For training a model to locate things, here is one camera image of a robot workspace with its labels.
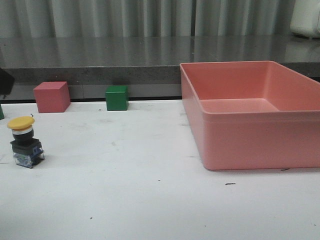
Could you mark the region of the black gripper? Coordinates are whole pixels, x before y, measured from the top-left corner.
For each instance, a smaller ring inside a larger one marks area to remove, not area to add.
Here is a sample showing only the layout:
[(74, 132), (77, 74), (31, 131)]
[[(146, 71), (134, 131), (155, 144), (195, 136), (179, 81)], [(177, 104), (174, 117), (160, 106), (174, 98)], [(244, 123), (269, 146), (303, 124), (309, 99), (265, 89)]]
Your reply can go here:
[(15, 78), (8, 72), (0, 69), (0, 95), (4, 100), (8, 95), (11, 94), (13, 86), (15, 83)]

